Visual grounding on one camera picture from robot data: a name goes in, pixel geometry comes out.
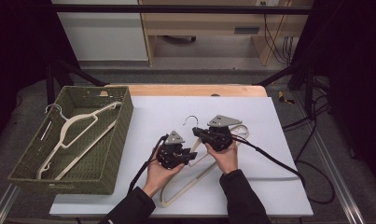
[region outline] metal hook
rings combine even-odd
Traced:
[[[189,117],[187,117],[187,118],[185,119],[185,122],[184,122],[183,125],[187,124],[187,120],[188,120],[188,118],[190,118],[190,117],[193,117],[193,118],[196,119],[196,128],[198,128],[198,127],[199,127],[199,120],[197,119],[196,116],[193,116],[193,115],[190,115]]]
[[[46,106],[46,108],[45,108],[45,114],[48,113],[48,108],[49,108],[50,106],[56,106],[56,108],[60,110],[60,116],[61,116],[63,119],[67,120],[67,118],[63,115],[62,107],[61,107],[60,105],[51,104],[51,105]]]

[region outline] black sleeve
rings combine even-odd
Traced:
[[[236,170],[222,175],[219,182],[228,199],[230,224],[271,223],[263,204],[252,190],[243,171]]]
[[[143,223],[155,210],[156,205],[140,188],[130,192],[99,224]]]

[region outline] white tabletop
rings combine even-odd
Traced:
[[[249,129],[247,140],[272,155],[275,159],[296,169],[285,140],[278,116],[270,97],[184,97],[133,96],[134,110],[120,162],[118,180],[112,195],[57,195],[50,214],[61,217],[101,217],[112,210],[127,194],[130,182],[150,155],[159,138],[177,131],[185,140],[184,147],[192,147],[197,138],[191,128],[199,127],[216,115],[240,119]],[[198,148],[198,158],[205,147]],[[166,198],[171,198],[196,177],[214,159],[207,156],[197,166],[186,166],[167,187]],[[252,189],[258,195],[271,217],[311,216],[300,180],[269,161],[253,148],[239,146],[239,168],[244,171]],[[167,208],[160,205],[160,195],[153,200],[157,206],[153,217],[222,217],[227,215],[226,198],[219,186],[221,172],[217,167]],[[136,186],[145,184],[146,172]]]

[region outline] hand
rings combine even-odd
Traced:
[[[223,172],[223,174],[228,174],[232,171],[238,169],[238,159],[237,159],[237,145],[236,142],[233,143],[222,151],[215,151],[208,143],[205,143],[207,147],[207,152],[216,160],[217,166]]]
[[[152,160],[156,159],[157,151],[153,156]],[[143,191],[147,196],[152,198],[162,187],[164,187],[167,182],[178,174],[185,164],[181,163],[177,165],[174,169],[166,169],[160,165],[158,161],[153,161],[147,166],[147,177],[146,184]]]

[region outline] green basket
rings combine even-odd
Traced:
[[[133,105],[128,87],[64,87],[54,103],[70,119],[79,114],[90,114],[114,102],[122,104],[98,114],[97,122],[69,148],[60,147],[52,157],[49,169],[42,174],[41,179],[36,179],[38,169],[60,141],[60,132],[65,124],[60,110],[52,106],[8,180],[22,189],[36,193],[112,194],[132,118]],[[71,125],[63,140],[64,144],[70,143],[93,121],[94,119],[83,119]],[[113,121],[116,121],[115,126],[62,179],[55,180]]]

